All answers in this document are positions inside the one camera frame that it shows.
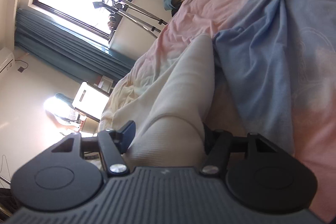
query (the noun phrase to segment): teal curtain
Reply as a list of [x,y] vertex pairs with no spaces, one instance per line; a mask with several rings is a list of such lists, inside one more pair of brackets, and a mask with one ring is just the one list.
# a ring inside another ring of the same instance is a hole
[[28,10],[16,13],[15,45],[77,82],[123,78],[135,61]]

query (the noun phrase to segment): cable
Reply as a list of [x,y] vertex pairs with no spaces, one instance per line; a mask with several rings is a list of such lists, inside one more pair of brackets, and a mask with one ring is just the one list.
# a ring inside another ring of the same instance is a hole
[[28,67],[29,67],[29,64],[28,64],[27,62],[25,62],[25,61],[22,61],[22,60],[15,60],[15,62],[17,62],[17,61],[21,61],[21,62],[23,62],[23,63],[26,63],[26,64],[27,64],[27,67],[26,67],[26,68],[24,68],[24,69],[28,69]]
[[2,166],[3,166],[3,158],[5,158],[5,161],[6,161],[7,170],[8,170],[8,174],[9,174],[9,179],[10,179],[10,180],[12,180],[11,173],[9,172],[9,167],[8,167],[8,162],[7,162],[6,155],[2,155],[0,173],[1,173],[1,171],[2,171]]

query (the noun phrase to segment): crumpled bedding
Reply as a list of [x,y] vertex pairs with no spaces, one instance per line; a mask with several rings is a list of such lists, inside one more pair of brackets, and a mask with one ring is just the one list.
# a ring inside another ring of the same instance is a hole
[[[330,221],[336,212],[333,194],[336,189],[333,67],[336,28],[333,24],[336,20],[331,12],[335,10],[334,4],[335,0],[185,0],[148,52],[117,83],[100,129],[120,128],[130,119],[136,119],[141,127],[146,117],[136,108],[137,100],[151,98],[153,89],[159,93],[162,87],[157,85],[158,80],[172,69],[195,37],[207,33],[214,37],[218,47],[216,90],[207,125],[234,135],[257,128],[264,134],[268,132],[267,138],[288,152],[294,151],[294,144],[295,156],[309,166],[318,179],[318,192],[311,209],[324,221]],[[262,77],[257,73],[242,79],[242,75],[250,72],[246,62],[251,70],[262,68],[263,77],[268,73],[280,77],[270,78],[271,81],[262,85]],[[272,63],[272,68],[264,71],[260,62],[264,62],[265,67]],[[133,107],[127,108],[130,102]],[[277,111],[283,120],[277,118]],[[272,118],[266,119],[263,113]],[[276,128],[277,124],[280,131],[267,130]]]
[[198,166],[204,161],[204,127],[214,86],[211,38],[196,37],[178,60],[137,100],[137,134],[123,154],[128,167]]

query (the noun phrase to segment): blue blanket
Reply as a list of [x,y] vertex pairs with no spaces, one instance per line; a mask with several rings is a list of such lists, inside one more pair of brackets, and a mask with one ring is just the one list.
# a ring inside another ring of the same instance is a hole
[[[335,17],[327,15],[335,11],[335,0],[324,0],[323,4],[310,0],[309,7],[302,6],[307,3],[303,0],[251,3],[239,12],[232,28],[214,37],[218,63],[246,131],[258,132],[293,153],[292,95],[301,77],[294,41],[304,27],[336,37]],[[310,56],[317,47],[316,37],[309,32],[305,36],[311,39],[311,48],[305,53]]]

